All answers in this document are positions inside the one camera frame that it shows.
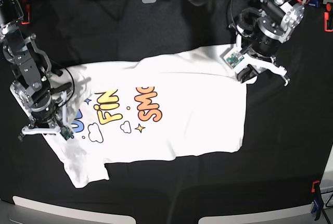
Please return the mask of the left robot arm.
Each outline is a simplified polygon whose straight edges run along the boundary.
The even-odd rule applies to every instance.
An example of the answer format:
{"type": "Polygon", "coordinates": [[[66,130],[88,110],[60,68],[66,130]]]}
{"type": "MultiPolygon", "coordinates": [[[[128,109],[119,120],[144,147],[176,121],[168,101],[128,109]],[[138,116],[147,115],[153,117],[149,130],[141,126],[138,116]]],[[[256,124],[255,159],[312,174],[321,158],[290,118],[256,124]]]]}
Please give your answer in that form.
{"type": "Polygon", "coordinates": [[[230,28],[236,43],[222,58],[240,83],[246,83],[265,71],[290,82],[287,69],[276,63],[276,52],[288,42],[304,17],[310,0],[260,0],[260,7],[243,9],[232,16],[230,28]]]}

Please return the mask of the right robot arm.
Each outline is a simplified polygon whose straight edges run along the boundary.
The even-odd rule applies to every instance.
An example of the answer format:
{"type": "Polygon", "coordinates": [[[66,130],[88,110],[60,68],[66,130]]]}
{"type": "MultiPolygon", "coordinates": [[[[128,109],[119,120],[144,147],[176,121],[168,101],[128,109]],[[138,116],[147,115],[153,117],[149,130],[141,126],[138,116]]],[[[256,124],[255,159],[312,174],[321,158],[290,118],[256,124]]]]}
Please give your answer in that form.
{"type": "Polygon", "coordinates": [[[74,81],[58,87],[51,85],[54,61],[36,45],[36,35],[24,35],[22,25],[30,23],[29,0],[1,0],[1,55],[10,63],[15,80],[10,89],[27,111],[29,124],[22,128],[19,140],[27,135],[60,134],[68,140],[73,130],[67,121],[67,104],[75,91],[74,81]]]}

